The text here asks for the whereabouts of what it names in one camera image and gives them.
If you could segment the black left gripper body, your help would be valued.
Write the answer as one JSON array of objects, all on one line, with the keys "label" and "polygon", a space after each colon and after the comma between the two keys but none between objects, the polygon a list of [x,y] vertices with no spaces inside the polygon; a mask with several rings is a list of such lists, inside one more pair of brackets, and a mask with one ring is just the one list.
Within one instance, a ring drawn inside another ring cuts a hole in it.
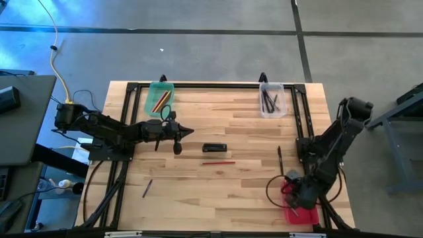
[{"label": "black left gripper body", "polygon": [[176,122],[176,112],[170,111],[168,116],[165,118],[165,130],[166,135],[173,139],[173,152],[175,155],[180,155],[182,152],[182,145],[180,143],[180,129],[179,125]]}]

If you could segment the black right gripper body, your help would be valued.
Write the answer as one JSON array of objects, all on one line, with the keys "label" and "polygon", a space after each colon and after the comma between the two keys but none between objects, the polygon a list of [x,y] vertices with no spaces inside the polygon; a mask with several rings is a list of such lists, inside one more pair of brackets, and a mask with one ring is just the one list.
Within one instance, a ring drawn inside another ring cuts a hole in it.
[{"label": "black right gripper body", "polygon": [[301,185],[301,175],[297,171],[289,171],[286,175],[286,187],[284,193],[285,201],[291,208],[298,208],[299,187]]}]

